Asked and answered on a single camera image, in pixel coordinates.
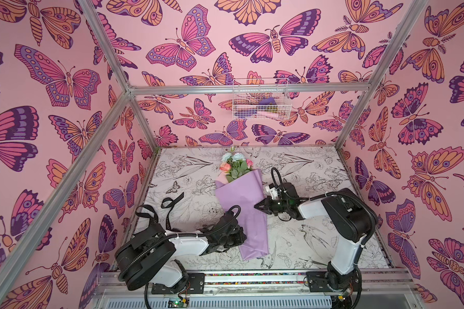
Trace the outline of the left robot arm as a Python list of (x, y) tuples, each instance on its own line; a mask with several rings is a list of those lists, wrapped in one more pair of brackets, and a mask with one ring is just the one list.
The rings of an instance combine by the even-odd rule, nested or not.
[(149, 225), (116, 252), (118, 280), (129, 291), (153, 285), (172, 294), (182, 292), (190, 278), (177, 258), (223, 253), (243, 245), (247, 236), (238, 222), (240, 214), (241, 207), (235, 205), (216, 224), (193, 233), (166, 230), (158, 223)]

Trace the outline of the orange pink fake rose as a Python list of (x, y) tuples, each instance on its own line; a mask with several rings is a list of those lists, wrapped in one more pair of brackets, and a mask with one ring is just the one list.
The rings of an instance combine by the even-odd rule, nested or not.
[(220, 170), (223, 172), (223, 173), (229, 173), (232, 169), (232, 166), (227, 163), (227, 162), (223, 162), (221, 163), (220, 165)]

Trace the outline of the purple pink wrapping paper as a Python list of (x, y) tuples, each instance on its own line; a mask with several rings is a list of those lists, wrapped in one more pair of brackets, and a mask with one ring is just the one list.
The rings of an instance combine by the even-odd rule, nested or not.
[(232, 182), (228, 182), (225, 173), (221, 173), (215, 184), (215, 196), (225, 211), (235, 205), (241, 207), (237, 220), (246, 235), (246, 241), (239, 247), (242, 259), (249, 261), (267, 256), (267, 216), (254, 208), (265, 198), (261, 171), (255, 169)]

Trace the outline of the white fake flower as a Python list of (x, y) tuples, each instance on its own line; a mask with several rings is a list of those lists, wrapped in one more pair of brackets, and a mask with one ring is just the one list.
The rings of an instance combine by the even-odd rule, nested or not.
[(246, 157), (242, 153), (237, 152), (237, 148), (235, 146), (232, 146), (229, 149), (227, 149), (221, 159), (222, 163), (226, 163), (229, 165), (232, 165), (233, 162), (245, 160)]

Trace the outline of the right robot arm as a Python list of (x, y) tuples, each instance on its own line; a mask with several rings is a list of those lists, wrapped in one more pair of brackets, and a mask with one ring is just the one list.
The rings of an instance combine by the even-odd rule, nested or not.
[(338, 232), (335, 256), (326, 273), (313, 280), (319, 291), (347, 292), (362, 282), (359, 260), (376, 231), (376, 215), (350, 189), (343, 188), (310, 198), (299, 197), (291, 183), (270, 185), (268, 195), (254, 208), (267, 215), (287, 214), (302, 221), (328, 216)]

